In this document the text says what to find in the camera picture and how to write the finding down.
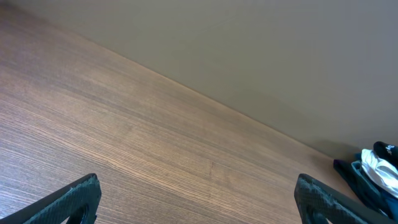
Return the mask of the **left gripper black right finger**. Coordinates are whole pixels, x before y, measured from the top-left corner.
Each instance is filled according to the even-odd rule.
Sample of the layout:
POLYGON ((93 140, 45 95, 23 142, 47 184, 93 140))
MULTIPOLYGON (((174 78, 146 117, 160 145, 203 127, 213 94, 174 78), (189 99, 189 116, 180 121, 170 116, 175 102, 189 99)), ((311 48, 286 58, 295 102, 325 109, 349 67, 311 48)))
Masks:
POLYGON ((298 176, 294 198, 304 224, 394 224, 307 174, 298 176))

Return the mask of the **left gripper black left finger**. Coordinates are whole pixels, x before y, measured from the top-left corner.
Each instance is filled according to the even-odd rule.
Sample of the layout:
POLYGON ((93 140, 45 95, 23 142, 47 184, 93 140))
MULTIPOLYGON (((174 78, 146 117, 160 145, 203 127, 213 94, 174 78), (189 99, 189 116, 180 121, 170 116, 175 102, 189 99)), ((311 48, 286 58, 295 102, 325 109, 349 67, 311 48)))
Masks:
POLYGON ((2 218, 1 223, 94 224, 100 200, 100 182, 91 173, 2 218))

